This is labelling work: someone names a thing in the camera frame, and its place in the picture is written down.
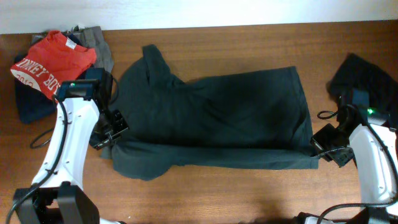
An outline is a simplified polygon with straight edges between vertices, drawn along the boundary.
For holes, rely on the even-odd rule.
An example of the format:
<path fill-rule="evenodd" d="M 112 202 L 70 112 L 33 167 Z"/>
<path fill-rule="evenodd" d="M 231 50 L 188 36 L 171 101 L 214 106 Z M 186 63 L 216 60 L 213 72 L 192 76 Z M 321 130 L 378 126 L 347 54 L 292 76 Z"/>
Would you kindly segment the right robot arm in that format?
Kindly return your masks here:
<path fill-rule="evenodd" d="M 326 216 L 342 208 L 360 208 L 345 223 L 397 223 L 397 130 L 389 113 L 372 107 L 368 92 L 352 89 L 339 96 L 335 112 L 320 111 L 317 116 L 338 122 L 312 136 L 317 157 L 340 167 L 354 161 L 361 201 L 334 205 L 320 215 L 301 212 L 294 223 L 331 223 Z"/>

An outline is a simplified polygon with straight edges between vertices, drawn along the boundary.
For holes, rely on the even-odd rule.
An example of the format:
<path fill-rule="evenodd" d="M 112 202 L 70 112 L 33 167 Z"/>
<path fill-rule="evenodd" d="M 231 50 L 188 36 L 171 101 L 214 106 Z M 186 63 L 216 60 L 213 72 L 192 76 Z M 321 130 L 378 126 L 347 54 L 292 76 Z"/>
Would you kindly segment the dark green t-shirt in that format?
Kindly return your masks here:
<path fill-rule="evenodd" d="M 121 175 L 153 180 L 173 166 L 317 169 L 295 67 L 184 82 L 154 45 L 119 80 L 112 104 L 128 130 L 108 151 Z"/>

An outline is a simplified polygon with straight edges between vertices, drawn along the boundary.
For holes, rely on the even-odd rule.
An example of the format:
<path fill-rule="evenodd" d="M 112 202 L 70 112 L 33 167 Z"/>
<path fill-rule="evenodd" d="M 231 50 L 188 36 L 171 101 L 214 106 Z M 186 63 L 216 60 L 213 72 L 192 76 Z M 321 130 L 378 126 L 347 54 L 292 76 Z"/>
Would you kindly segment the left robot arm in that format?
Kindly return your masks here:
<path fill-rule="evenodd" d="M 110 147 L 129 128 L 118 110 L 108 108 L 116 84 L 103 68 L 61 84 L 53 96 L 57 118 L 45 159 L 31 186 L 16 189 L 7 223 L 13 214 L 21 223 L 108 223 L 83 191 L 83 170 L 89 146 Z"/>

